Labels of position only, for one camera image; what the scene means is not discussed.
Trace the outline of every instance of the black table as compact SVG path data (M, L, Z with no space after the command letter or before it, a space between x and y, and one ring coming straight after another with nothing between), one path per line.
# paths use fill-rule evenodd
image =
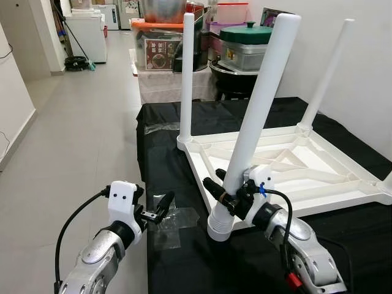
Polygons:
M194 102L192 135L238 131L247 101ZM299 98L275 99L266 128L300 121L306 103ZM181 247L156 250L155 233L148 231L148 285L151 294L173 293L290 293L279 254L256 229L235 231L227 242L206 234L208 212L185 154L176 148L179 103L144 104L138 115L138 161L146 183L147 207L153 195L172 190L177 207L193 207L196 226L179 229ZM392 164L336 121L317 115L314 130L373 175L384 179ZM303 217L313 229L347 246L353 262L355 293L392 293L392 210L378 203ZM341 249L323 245L333 255L347 281Z

